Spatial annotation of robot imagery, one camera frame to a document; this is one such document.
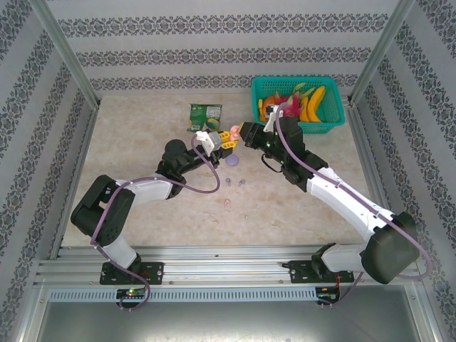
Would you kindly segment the green snack bag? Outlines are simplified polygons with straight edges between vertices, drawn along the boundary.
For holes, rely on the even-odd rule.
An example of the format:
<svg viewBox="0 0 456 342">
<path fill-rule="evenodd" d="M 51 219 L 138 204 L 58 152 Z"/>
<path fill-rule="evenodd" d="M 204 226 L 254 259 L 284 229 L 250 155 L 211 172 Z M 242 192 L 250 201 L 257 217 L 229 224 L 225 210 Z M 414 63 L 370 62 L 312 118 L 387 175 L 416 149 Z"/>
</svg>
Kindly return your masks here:
<svg viewBox="0 0 456 342">
<path fill-rule="evenodd" d="M 187 131 L 194 133 L 205 129 L 218 131 L 221 116 L 221 105 L 193 103 L 190 105 L 190 123 Z"/>
</svg>

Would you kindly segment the pink dragon fruit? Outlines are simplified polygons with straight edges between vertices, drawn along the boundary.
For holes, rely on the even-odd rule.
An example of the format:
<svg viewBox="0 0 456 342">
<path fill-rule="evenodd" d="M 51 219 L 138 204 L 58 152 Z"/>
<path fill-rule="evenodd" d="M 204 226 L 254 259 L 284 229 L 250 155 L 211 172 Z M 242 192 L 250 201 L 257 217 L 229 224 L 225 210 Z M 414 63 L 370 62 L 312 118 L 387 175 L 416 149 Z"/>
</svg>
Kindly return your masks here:
<svg viewBox="0 0 456 342">
<path fill-rule="evenodd" d="M 278 92 L 275 93 L 281 96 L 281 101 L 277 105 L 280 105 L 282 103 L 286 104 L 286 107 L 284 109 L 284 116 L 297 118 L 299 120 L 299 114 L 301 111 L 301 99 L 305 96 L 308 96 L 310 100 L 312 93 L 316 90 L 316 87 L 302 90 L 305 85 L 305 83 L 299 83 L 295 85 L 292 90 L 292 94 L 288 97 L 282 96 Z"/>
</svg>

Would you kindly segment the teal plastic basket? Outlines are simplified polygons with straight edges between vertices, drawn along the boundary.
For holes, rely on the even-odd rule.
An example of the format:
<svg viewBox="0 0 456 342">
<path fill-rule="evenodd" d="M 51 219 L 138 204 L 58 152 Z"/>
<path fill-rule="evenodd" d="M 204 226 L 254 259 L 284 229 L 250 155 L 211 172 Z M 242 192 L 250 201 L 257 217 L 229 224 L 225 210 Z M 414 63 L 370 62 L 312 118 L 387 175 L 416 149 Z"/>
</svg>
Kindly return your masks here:
<svg viewBox="0 0 456 342">
<path fill-rule="evenodd" d="M 305 85 L 300 91 L 314 88 L 317 90 L 321 86 L 325 87 L 325 95 L 316 109 L 316 116 L 321 123 L 300 122 L 299 127 L 305 134 L 326 134 L 335 127 L 345 123 L 345 114 L 341 96 L 334 79 L 328 76 L 261 76 L 252 81 L 252 110 L 254 122 L 265 125 L 266 122 L 260 118 L 261 109 L 259 101 L 262 103 L 276 93 L 287 98 L 292 95 L 293 89 L 301 83 Z"/>
</svg>

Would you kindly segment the large yellow banana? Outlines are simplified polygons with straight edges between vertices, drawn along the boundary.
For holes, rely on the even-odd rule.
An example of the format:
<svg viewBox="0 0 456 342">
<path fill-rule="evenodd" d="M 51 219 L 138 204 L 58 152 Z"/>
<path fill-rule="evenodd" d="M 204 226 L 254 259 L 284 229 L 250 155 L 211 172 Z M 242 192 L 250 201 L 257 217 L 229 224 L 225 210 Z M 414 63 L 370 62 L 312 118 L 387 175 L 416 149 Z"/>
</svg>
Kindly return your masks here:
<svg viewBox="0 0 456 342">
<path fill-rule="evenodd" d="M 317 116 L 318 108 L 326 94 L 326 87 L 320 86 L 311 95 L 307 105 L 307 117 L 310 123 L 320 123 L 321 120 Z"/>
</svg>

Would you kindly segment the small controller board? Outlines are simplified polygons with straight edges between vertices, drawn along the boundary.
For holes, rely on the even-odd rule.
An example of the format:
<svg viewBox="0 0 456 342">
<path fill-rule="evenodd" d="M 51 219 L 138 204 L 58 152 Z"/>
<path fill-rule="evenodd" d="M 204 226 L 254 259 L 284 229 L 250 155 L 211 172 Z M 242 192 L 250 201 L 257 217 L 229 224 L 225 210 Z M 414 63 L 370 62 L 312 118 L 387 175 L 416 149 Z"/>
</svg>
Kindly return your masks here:
<svg viewBox="0 0 456 342">
<path fill-rule="evenodd" d="M 118 289 L 116 293 L 117 300 L 143 300 L 145 298 L 146 291 L 144 289 Z"/>
<path fill-rule="evenodd" d="M 336 302 L 340 299 L 339 287 L 317 287 L 316 295 L 321 301 Z"/>
</svg>

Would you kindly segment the grey metal panel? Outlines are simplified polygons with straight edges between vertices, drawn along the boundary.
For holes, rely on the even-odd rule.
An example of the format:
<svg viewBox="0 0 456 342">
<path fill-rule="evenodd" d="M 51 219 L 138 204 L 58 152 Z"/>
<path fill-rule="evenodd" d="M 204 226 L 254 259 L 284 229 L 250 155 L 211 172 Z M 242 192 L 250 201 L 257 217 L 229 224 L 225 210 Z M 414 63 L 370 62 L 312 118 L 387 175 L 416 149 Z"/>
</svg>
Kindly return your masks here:
<svg viewBox="0 0 456 342">
<path fill-rule="evenodd" d="M 444 342 L 416 286 L 359 286 L 333 308 L 311 301 L 153 302 L 123 313 L 45 290 L 20 342 Z"/>
</svg>

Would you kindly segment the aluminium side rail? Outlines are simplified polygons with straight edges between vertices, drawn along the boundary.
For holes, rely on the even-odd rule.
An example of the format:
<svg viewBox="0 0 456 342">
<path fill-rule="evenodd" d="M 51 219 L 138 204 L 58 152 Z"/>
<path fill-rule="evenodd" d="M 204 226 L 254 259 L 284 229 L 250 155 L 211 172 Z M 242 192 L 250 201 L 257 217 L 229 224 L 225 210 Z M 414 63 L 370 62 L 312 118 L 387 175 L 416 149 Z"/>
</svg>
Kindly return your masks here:
<svg viewBox="0 0 456 342">
<path fill-rule="evenodd" d="M 74 198 L 77 193 L 78 184 L 80 182 L 81 173 L 83 171 L 83 166 L 86 160 L 86 155 L 88 153 L 88 149 L 90 146 L 90 141 L 93 135 L 95 123 L 98 117 L 99 108 L 92 110 L 90 117 L 87 121 L 87 125 L 85 127 L 83 139 L 81 141 L 80 148 L 78 150 L 76 163 L 73 168 L 73 173 L 71 175 L 70 182 L 68 184 L 68 191 L 66 194 L 66 199 L 64 202 L 64 206 L 59 214 L 56 232 L 53 236 L 51 241 L 51 248 L 48 250 L 47 259 L 54 260 L 58 257 L 59 250 L 61 248 L 61 243 L 64 238 L 64 234 L 66 231 L 67 224 L 70 220 L 72 205 L 74 202 Z"/>
<path fill-rule="evenodd" d="M 371 147 L 357 109 L 348 105 L 346 107 L 346 119 L 351 128 L 370 198 L 378 205 L 390 209 L 386 193 L 380 181 L 380 175 L 375 164 L 374 156 L 370 149 Z"/>
</svg>

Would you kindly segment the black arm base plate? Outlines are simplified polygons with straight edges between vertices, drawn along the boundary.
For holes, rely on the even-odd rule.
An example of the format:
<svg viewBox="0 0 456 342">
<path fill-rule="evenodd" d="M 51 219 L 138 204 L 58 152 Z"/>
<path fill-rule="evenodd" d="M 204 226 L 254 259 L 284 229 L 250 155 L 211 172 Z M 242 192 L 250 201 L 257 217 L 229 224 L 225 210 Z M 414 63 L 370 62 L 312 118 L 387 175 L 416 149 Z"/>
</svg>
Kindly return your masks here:
<svg viewBox="0 0 456 342">
<path fill-rule="evenodd" d="M 162 262 L 143 261 L 139 264 L 131 265 L 128 270 L 135 272 L 150 285 L 161 285 L 162 276 L 164 274 L 164 264 Z M 109 262 L 103 264 L 99 282 L 101 285 L 143 284 L 141 280 L 126 274 L 124 271 L 119 270 Z"/>
<path fill-rule="evenodd" d="M 290 280 L 292 284 L 326 284 L 341 283 L 348 284 L 354 282 L 354 275 L 349 271 L 332 272 L 324 264 L 311 260 L 289 261 Z"/>
</svg>

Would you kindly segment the aluminium mounting rail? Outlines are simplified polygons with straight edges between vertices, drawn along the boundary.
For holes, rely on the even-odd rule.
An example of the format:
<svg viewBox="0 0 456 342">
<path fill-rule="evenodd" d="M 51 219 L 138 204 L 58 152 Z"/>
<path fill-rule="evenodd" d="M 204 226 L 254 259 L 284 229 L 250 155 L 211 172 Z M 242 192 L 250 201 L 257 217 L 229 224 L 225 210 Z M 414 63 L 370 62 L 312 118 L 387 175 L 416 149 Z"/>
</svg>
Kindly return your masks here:
<svg viewBox="0 0 456 342">
<path fill-rule="evenodd" d="M 289 285 L 282 264 L 309 259 L 310 246 L 138 247 L 143 261 L 164 264 L 162 287 L 260 287 Z M 100 285 L 104 258 L 93 248 L 64 247 L 38 264 L 34 286 L 90 288 Z"/>
</svg>

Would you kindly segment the aluminium frame post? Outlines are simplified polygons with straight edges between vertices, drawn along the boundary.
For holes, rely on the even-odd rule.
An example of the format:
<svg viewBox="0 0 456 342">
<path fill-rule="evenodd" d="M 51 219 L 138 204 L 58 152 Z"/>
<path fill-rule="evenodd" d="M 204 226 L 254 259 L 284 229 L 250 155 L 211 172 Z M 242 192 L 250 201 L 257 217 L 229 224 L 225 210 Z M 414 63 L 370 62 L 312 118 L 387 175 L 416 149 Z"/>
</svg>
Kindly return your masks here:
<svg viewBox="0 0 456 342">
<path fill-rule="evenodd" d="M 412 9 L 415 0 L 398 0 L 395 9 L 393 10 L 388 22 L 383 29 L 380 38 L 378 39 L 371 55 L 369 56 L 366 65 L 356 81 L 353 90 L 348 96 L 348 104 L 353 107 L 363 95 L 371 78 L 375 74 L 378 65 L 383 60 L 384 55 L 388 52 L 391 43 L 394 41 L 400 27 Z"/>
<path fill-rule="evenodd" d="M 28 0 L 28 2 L 51 38 L 72 76 L 75 78 L 76 83 L 85 99 L 88 101 L 89 106 L 92 109 L 99 109 L 100 98 L 78 60 L 75 51 L 66 38 L 61 25 L 47 4 L 47 0 Z"/>
</svg>

